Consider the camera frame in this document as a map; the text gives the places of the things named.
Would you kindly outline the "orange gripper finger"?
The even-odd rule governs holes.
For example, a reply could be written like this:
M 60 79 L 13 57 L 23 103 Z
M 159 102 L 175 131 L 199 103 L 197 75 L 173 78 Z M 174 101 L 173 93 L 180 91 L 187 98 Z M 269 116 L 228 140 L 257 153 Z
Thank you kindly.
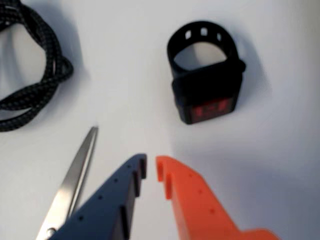
M 204 178 L 184 163 L 161 155 L 156 157 L 156 170 L 181 240 L 278 239 L 268 229 L 238 229 Z

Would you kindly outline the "blue-grey gripper finger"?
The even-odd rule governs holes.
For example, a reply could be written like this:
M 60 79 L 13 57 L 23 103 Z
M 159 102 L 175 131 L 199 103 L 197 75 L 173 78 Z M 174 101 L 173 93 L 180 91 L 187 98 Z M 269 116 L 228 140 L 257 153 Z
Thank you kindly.
M 135 200 L 147 177 L 147 156 L 133 155 L 51 237 L 53 240 L 128 240 Z

